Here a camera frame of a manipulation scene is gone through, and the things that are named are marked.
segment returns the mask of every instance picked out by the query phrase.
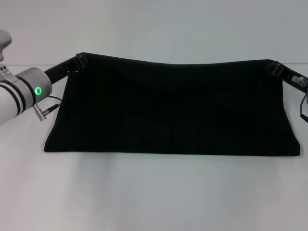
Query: green led ring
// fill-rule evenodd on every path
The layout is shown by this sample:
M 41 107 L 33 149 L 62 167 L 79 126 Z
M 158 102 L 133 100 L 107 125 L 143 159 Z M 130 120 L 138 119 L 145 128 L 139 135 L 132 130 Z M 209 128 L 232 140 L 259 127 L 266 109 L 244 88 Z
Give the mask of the green led ring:
M 36 87 L 34 92 L 35 92 L 35 94 L 40 95 L 42 93 L 42 88 Z

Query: black cloth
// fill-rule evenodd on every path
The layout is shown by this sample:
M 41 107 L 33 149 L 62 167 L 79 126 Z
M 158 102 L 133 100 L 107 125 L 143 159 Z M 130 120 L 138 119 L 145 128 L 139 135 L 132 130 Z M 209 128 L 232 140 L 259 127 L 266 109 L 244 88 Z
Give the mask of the black cloth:
M 84 54 L 46 152 L 299 155 L 270 60 L 159 64 Z

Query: white background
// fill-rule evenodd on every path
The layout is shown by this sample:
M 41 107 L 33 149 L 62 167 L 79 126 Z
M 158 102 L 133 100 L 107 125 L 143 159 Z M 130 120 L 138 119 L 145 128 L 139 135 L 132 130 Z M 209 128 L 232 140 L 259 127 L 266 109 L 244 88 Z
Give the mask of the white background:
M 2 0 L 0 28 L 12 34 L 4 63 L 16 74 L 84 51 L 178 64 L 273 59 L 308 76 L 307 12 L 306 0 Z M 0 127 L 0 230 L 306 231 L 303 95 L 284 84 L 299 157 L 44 153 L 57 111 L 40 123 L 29 109 Z

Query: black fabric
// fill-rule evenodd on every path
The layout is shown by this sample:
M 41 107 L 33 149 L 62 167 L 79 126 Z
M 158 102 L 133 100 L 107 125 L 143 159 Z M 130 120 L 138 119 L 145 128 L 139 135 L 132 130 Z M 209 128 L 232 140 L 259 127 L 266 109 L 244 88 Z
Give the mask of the black fabric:
M 269 60 L 158 64 L 86 54 L 46 152 L 299 155 Z

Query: white table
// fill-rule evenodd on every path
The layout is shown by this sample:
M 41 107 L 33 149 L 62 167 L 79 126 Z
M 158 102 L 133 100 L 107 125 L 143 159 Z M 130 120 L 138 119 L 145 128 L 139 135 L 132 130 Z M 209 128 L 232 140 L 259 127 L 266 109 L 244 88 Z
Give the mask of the white table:
M 12 33 L 4 55 L 16 74 L 86 51 L 179 64 L 274 59 L 308 76 L 307 8 L 301 0 L 4 0 L 0 27 Z M 284 84 L 299 157 L 44 153 L 57 111 L 41 123 L 29 109 L 0 127 L 0 230 L 306 231 L 303 96 Z

